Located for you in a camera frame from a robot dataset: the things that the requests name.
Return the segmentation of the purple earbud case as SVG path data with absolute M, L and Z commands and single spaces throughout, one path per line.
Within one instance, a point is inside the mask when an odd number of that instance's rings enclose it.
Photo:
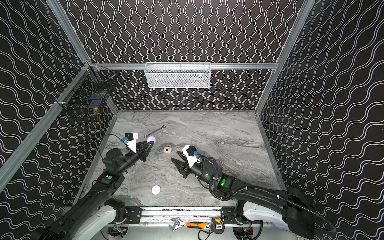
M 149 143 L 149 142 L 154 142 L 154 143 L 156 143 L 156 138 L 155 138 L 154 136 L 149 136 L 149 137 L 147 138 L 147 143 Z

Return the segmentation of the beige earbud charging case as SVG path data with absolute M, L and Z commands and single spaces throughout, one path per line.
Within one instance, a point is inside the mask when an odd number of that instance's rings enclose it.
M 172 150 L 173 149 L 171 147 L 164 147 L 163 152 L 166 154 L 170 154 L 172 152 Z

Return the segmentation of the white round earbud case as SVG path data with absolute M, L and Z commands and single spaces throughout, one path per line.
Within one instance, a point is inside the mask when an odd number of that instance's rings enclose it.
M 159 185 L 155 185 L 151 189 L 151 193 L 153 195 L 158 195 L 161 192 L 161 187 Z

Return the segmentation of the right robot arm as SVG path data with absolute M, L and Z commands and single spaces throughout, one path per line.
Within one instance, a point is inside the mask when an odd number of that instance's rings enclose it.
M 243 209 L 246 203 L 265 207 L 280 215 L 280 220 L 294 234 L 313 239 L 315 231 L 335 233 L 336 226 L 320 214 L 303 192 L 296 188 L 273 190 L 246 183 L 223 173 L 214 158 L 196 154 L 198 161 L 190 166 L 188 154 L 177 152 L 180 160 L 171 158 L 178 172 L 187 178 L 194 176 L 203 188 L 221 202 L 237 200 L 237 208 Z

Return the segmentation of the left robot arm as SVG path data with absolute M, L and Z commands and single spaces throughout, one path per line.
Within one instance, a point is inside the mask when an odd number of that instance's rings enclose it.
M 124 173 L 138 161 L 145 162 L 155 144 L 155 137 L 136 143 L 136 150 L 123 154 L 118 148 L 106 153 L 105 171 L 91 189 L 62 217 L 45 229 L 31 234 L 32 240 L 90 240 L 109 223 L 120 224 L 127 219 L 126 205 L 114 199 L 125 177 Z

